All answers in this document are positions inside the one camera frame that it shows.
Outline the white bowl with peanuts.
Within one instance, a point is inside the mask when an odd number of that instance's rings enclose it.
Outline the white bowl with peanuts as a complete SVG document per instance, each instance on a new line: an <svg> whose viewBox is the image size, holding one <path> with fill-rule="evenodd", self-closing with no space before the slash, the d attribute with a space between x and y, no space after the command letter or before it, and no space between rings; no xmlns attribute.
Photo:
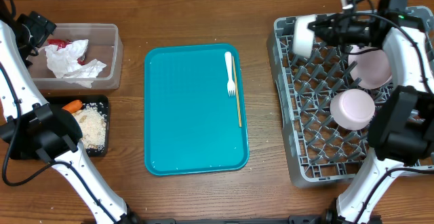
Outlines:
<svg viewBox="0 0 434 224"><path fill-rule="evenodd" d="M308 28L309 23L316 21L316 15L297 17L294 25L292 50L296 55L310 58L315 40L315 33Z"/></svg>

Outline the red snack wrapper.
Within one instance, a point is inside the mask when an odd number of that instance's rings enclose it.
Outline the red snack wrapper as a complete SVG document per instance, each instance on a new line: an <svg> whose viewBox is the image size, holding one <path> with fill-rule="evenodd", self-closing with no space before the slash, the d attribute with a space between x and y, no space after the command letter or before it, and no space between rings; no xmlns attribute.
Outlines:
<svg viewBox="0 0 434 224"><path fill-rule="evenodd" d="M71 58L76 58L77 63L80 65L85 64L85 53L87 52L88 40L62 40L62 39L49 39L49 45L55 45L57 47L56 53L65 53Z"/></svg>

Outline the white napkin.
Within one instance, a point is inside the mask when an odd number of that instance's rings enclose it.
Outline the white napkin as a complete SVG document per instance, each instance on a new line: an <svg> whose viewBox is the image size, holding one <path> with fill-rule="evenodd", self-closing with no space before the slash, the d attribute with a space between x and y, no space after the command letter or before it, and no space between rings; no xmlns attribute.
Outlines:
<svg viewBox="0 0 434 224"><path fill-rule="evenodd" d="M76 83L84 88L92 87L92 79L95 79L103 72L107 65L98 59L85 61L84 65L77 63L76 58L71 58L65 53L57 54L57 47L49 45L42 47L39 51L45 52L47 68L58 79L68 79L69 83Z"/></svg>

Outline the large white plate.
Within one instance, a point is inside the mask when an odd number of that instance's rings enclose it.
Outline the large white plate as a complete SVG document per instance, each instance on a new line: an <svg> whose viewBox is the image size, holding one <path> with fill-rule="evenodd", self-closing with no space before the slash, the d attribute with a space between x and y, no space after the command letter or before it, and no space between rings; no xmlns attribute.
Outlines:
<svg viewBox="0 0 434 224"><path fill-rule="evenodd" d="M348 65L354 64L350 76L355 81L360 78L359 86L365 89L376 89L388 84L392 72L386 54L376 50L358 55L349 55Z"/></svg>

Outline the pink bowl with food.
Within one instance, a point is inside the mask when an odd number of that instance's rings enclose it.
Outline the pink bowl with food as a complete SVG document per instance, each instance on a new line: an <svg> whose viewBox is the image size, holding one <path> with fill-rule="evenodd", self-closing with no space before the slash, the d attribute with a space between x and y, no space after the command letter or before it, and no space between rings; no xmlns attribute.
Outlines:
<svg viewBox="0 0 434 224"><path fill-rule="evenodd" d="M334 121L347 130L365 128L373 118L375 104L371 96L358 89L341 92L333 97L330 113Z"/></svg>

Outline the orange carrot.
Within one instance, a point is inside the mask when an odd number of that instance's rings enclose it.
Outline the orange carrot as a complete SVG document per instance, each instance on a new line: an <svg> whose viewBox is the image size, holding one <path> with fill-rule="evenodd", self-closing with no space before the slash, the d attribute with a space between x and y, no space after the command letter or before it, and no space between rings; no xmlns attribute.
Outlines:
<svg viewBox="0 0 434 224"><path fill-rule="evenodd" d="M63 106L63 109L65 111L68 111L69 113L73 114L78 112L79 110L81 110L83 106L83 103L80 100L74 100L70 103L68 103L67 105Z"/></svg>

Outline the wooden chopstick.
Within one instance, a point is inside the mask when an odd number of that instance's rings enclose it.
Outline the wooden chopstick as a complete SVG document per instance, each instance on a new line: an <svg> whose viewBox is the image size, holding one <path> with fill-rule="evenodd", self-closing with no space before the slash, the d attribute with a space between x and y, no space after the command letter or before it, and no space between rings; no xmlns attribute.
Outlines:
<svg viewBox="0 0 434 224"><path fill-rule="evenodd" d="M236 100L237 100L238 124L239 124L239 127L241 128L242 127L241 106L240 106L240 101L239 101L239 90L238 90L237 72L236 72L234 56L232 56L232 63L233 63L233 74L234 74L234 82L235 82L235 96L236 96Z"/></svg>

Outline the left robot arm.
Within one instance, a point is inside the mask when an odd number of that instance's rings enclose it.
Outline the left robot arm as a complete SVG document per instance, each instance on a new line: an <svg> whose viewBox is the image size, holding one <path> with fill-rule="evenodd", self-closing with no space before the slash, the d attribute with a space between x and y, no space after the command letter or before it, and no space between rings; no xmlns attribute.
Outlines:
<svg viewBox="0 0 434 224"><path fill-rule="evenodd" d="M1 106L5 118L1 140L8 144L1 178L6 185L17 187L53 168L71 184L97 223L141 223L93 165L73 115L49 104L28 72L27 58L37 55L37 48L55 28L36 12L17 16L14 1L1 0ZM41 160L45 166L22 181L8 180L9 160L27 158Z"/></svg>

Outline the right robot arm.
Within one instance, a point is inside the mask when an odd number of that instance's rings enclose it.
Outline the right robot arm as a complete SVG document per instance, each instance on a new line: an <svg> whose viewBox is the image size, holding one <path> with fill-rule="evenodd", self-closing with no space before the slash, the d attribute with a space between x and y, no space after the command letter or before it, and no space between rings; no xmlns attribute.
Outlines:
<svg viewBox="0 0 434 224"><path fill-rule="evenodd" d="M382 50L394 85L370 123L367 158L320 223L380 223L371 211L381 197L400 174L415 172L414 164L433 152L433 74L424 21L408 14L408 0L379 0L370 12L359 12L362 1L341 0L340 13L316 17L307 25L342 52L347 45Z"/></svg>

